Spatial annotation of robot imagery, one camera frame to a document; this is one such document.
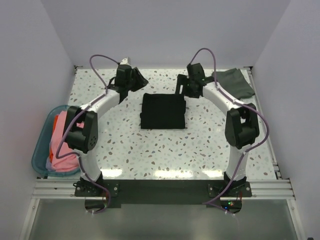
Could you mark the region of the black t shirt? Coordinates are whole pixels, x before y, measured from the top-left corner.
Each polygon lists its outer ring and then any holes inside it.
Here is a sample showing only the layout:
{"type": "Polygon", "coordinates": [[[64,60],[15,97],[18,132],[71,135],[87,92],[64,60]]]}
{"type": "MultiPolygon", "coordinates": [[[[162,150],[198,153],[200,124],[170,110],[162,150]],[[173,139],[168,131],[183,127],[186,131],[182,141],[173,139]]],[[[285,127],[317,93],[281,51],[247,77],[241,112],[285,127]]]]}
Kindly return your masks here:
{"type": "Polygon", "coordinates": [[[145,93],[142,99],[140,127],[145,130],[183,130],[186,101],[180,94],[145,93]]]}

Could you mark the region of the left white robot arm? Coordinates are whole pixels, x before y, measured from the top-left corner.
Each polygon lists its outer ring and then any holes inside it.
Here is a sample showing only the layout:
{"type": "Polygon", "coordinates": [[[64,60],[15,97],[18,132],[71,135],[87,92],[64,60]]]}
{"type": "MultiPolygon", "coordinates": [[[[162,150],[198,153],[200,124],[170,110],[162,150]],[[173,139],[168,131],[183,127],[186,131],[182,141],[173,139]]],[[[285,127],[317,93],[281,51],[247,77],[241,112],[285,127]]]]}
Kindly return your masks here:
{"type": "Polygon", "coordinates": [[[119,105],[129,92],[144,88],[149,82],[137,67],[132,67],[130,59],[124,58],[116,69],[106,92],[82,106],[70,106],[67,110],[63,141],[76,154],[80,166],[81,178],[88,181],[86,191],[99,196],[104,184],[99,181],[102,172],[95,157],[95,147],[99,137],[99,118],[108,110],[119,105]]]}

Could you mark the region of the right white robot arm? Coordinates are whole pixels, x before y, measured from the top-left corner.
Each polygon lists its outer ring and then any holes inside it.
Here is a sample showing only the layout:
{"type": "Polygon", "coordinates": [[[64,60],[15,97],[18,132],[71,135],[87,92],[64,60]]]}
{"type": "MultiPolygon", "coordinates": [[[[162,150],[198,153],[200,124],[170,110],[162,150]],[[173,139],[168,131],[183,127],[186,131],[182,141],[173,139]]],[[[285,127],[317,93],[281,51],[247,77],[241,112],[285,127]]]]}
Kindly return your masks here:
{"type": "Polygon", "coordinates": [[[222,189],[227,196],[233,197],[241,190],[240,184],[247,180],[246,151],[260,135],[256,106],[244,104],[215,82],[214,77],[206,77],[200,63],[190,63],[186,69],[187,75],[177,76],[175,93],[189,98],[204,97],[225,115],[224,135],[230,153],[222,189]]]}

